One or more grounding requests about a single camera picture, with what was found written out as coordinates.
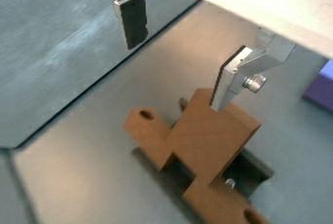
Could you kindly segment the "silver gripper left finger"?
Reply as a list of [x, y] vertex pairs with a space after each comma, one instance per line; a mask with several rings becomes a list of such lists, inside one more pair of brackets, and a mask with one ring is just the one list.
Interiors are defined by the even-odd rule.
[[125, 46], [133, 49], [147, 38], [145, 0], [114, 0]]

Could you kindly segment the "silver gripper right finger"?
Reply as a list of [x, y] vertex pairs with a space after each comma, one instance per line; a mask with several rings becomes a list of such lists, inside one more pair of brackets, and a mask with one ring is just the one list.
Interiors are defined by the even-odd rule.
[[213, 111], [220, 111], [243, 89], [252, 93], [260, 90], [266, 81], [262, 72], [286, 61], [295, 46], [284, 37], [259, 29], [255, 46], [242, 46], [219, 68], [209, 101]]

